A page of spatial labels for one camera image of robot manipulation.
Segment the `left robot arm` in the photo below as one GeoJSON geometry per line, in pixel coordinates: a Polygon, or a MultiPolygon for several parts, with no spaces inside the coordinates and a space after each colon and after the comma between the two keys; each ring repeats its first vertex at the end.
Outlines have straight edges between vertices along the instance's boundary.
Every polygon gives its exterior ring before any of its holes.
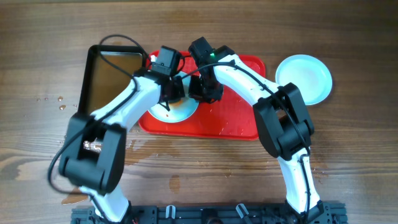
{"type": "Polygon", "coordinates": [[[93,204],[92,223],[135,223],[130,201],[119,181],[124,172],[128,131],[158,103],[185,96],[187,74],[173,77],[145,70],[136,73],[125,89],[90,114],[76,113],[68,124],[67,139],[55,157],[58,172],[76,185],[93,204]]]}

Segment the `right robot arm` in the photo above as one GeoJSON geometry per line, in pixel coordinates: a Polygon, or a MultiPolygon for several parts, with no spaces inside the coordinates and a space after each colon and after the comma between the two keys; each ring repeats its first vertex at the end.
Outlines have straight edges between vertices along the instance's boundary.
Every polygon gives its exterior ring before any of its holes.
{"type": "Polygon", "coordinates": [[[189,96],[201,103],[221,99],[224,86],[252,106],[259,140],[277,158],[287,190],[287,203],[307,215],[320,199],[310,173],[310,137],[314,125],[299,89],[280,86],[259,75],[227,46],[188,48],[199,76],[190,82],[189,96]]]}

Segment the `orange green scrub sponge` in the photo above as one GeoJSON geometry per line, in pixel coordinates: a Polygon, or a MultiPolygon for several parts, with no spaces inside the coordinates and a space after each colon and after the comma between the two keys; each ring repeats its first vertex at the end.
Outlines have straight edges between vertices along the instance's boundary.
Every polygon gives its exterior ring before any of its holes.
{"type": "Polygon", "coordinates": [[[183,99],[181,99],[181,100],[179,100],[179,101],[176,101],[176,102],[174,102],[174,103],[170,103],[170,105],[173,106],[173,107],[178,107],[178,106],[180,106],[182,103],[184,103],[184,100],[183,100],[183,99]]]}

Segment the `white plate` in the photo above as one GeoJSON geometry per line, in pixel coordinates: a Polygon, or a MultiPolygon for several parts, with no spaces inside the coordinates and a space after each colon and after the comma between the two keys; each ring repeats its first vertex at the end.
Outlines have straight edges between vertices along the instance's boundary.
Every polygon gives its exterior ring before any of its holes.
{"type": "Polygon", "coordinates": [[[168,102],[159,102],[151,107],[148,112],[159,121],[165,123],[179,123],[189,118],[198,108],[198,102],[188,96],[190,77],[184,78],[185,72],[179,72],[175,76],[180,76],[183,80],[185,98],[184,103],[178,107],[173,107],[168,102]]]}
{"type": "Polygon", "coordinates": [[[293,83],[302,94],[306,105],[316,105],[332,91],[333,80],[328,67],[310,55],[297,54],[284,59],[275,72],[281,86],[293,83]]]}

